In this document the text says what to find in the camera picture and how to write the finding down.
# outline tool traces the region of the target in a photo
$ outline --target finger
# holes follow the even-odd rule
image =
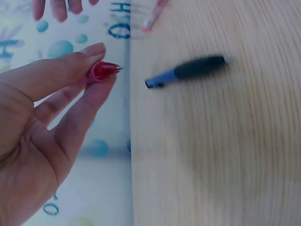
[[[62,22],[67,19],[67,8],[65,0],[50,1],[52,15],[55,19]]]
[[[46,127],[83,90],[85,84],[62,88],[33,110],[35,117]]]
[[[44,15],[46,0],[32,0],[32,14],[34,20],[40,20]]]
[[[69,9],[71,12],[78,14],[83,11],[81,0],[68,0]]]
[[[69,86],[82,79],[90,67],[105,55],[103,43],[89,46],[81,52],[46,59],[4,72],[0,82],[20,91],[32,101]]]
[[[116,76],[112,76],[103,83],[93,83],[54,129],[55,140],[71,162],[75,161],[85,134],[115,81]]]
[[[89,0],[90,4],[93,6],[93,5],[96,5],[99,0]]]

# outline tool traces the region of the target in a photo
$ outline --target table surface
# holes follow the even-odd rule
[[[217,53],[210,78],[144,85]],[[170,0],[131,40],[131,130],[136,226],[300,225],[301,2]]]

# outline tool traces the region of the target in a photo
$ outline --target black pen grip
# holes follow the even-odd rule
[[[208,73],[220,68],[225,63],[225,58],[223,56],[210,56],[177,66],[174,69],[174,74],[178,79],[207,75]]]

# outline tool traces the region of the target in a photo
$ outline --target pink pencil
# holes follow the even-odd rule
[[[153,26],[154,22],[156,21],[157,17],[159,16],[160,12],[166,5],[168,0],[158,0],[156,5],[154,6],[153,10],[151,11],[151,14],[145,19],[142,27],[142,31],[144,33],[147,33],[151,30],[151,27]]]

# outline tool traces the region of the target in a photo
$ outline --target pen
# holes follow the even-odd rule
[[[94,63],[80,83],[103,82],[106,78],[118,74],[123,68],[117,64],[97,61]]]
[[[147,88],[163,87],[166,83],[188,79],[192,77],[206,76],[225,65],[224,56],[209,56],[186,62],[174,69],[160,74],[154,78],[145,80]]]
[[[168,0],[157,0],[156,5],[152,9],[150,15],[145,19],[142,27],[142,31],[147,33],[151,30],[154,22],[162,11],[163,7],[167,4]]]

